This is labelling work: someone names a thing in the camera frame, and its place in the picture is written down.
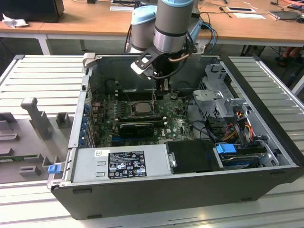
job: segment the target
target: warning label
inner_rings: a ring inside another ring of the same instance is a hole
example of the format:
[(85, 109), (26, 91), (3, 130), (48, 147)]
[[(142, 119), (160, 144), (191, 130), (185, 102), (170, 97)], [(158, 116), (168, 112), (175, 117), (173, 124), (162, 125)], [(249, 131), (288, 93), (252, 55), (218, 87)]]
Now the warning label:
[(109, 153), (108, 178), (147, 176), (143, 151)]

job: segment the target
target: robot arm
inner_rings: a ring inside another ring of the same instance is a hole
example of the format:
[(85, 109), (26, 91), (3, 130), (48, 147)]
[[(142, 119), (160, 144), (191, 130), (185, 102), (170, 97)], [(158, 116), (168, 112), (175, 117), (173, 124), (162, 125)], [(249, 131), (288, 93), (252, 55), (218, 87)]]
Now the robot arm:
[(131, 64), (138, 75), (163, 80), (176, 74), (194, 52), (202, 20), (188, 32), (194, 0), (159, 0), (132, 14), (132, 51), (142, 54)]

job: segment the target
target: green circuit board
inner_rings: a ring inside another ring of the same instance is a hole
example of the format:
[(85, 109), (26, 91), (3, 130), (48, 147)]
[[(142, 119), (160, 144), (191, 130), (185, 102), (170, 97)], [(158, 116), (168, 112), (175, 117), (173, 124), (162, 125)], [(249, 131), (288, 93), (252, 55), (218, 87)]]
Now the green circuit board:
[(157, 115), (166, 117), (166, 125), (156, 126), (152, 137), (135, 139), (120, 137), (117, 130), (120, 123), (117, 118), (130, 116), (132, 112), (130, 104), (136, 102), (147, 104), (151, 100), (119, 101), (114, 95), (103, 95), (99, 102), (101, 105), (95, 110), (98, 112), (95, 114), (95, 129), (98, 134), (95, 140), (98, 147), (163, 144), (171, 140), (195, 139), (184, 115), (186, 103), (181, 97), (172, 99), (168, 94), (164, 95), (163, 99), (155, 100)]

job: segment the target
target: person's leg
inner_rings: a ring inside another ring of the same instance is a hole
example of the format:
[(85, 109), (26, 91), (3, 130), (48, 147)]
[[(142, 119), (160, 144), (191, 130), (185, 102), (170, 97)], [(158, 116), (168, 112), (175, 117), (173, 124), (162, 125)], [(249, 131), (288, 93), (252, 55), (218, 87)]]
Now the person's leg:
[(285, 52), (282, 53), (282, 56), (288, 58), (294, 49), (295, 47), (286, 47)]
[(291, 58), (297, 58), (300, 54), (300, 51), (301, 51), (301, 47), (296, 47), (294, 48), (290, 53), (289, 53), (289, 57)]
[(275, 58), (278, 65), (285, 67), (287, 65), (289, 55), (294, 49), (295, 47), (286, 47), (285, 51), (281, 54), (281, 56)]

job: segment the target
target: white cloth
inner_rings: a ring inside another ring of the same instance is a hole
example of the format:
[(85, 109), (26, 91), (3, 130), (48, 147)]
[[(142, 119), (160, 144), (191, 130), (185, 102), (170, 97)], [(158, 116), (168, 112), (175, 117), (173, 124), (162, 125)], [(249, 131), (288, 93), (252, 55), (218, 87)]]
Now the white cloth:
[(12, 18), (5, 16), (4, 14), (2, 14), (2, 15), (3, 15), (2, 22), (11, 28), (29, 25), (26, 23), (26, 21), (24, 19), (12, 19)]

